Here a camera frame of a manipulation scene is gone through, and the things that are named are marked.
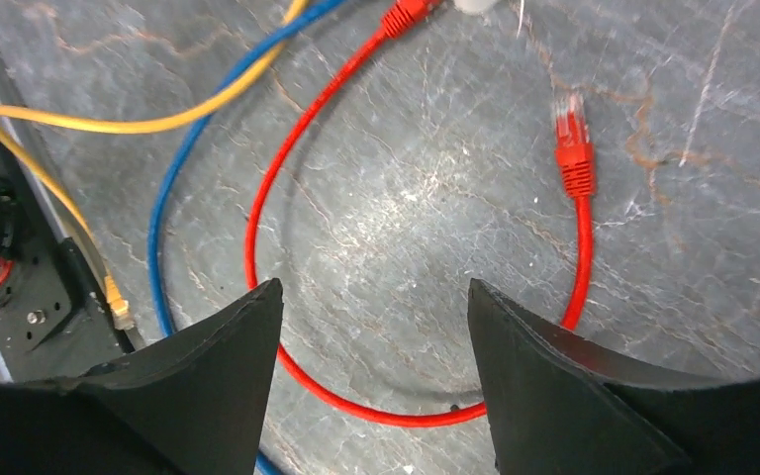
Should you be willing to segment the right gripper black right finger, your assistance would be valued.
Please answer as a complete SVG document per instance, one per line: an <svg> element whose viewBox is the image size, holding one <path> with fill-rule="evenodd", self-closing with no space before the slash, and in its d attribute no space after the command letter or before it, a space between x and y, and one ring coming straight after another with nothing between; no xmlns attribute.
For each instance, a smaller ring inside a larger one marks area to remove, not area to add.
<svg viewBox="0 0 760 475"><path fill-rule="evenodd" d="M474 279L468 328L502 474L760 474L760 376L600 346Z"/></svg>

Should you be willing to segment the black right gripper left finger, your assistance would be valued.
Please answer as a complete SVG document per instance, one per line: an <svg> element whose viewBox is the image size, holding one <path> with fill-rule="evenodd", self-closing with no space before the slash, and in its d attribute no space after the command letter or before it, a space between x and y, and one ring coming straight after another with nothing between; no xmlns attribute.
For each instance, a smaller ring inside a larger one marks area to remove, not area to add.
<svg viewBox="0 0 760 475"><path fill-rule="evenodd" d="M282 317L270 279L77 377L0 383L0 474L250 474Z"/></svg>

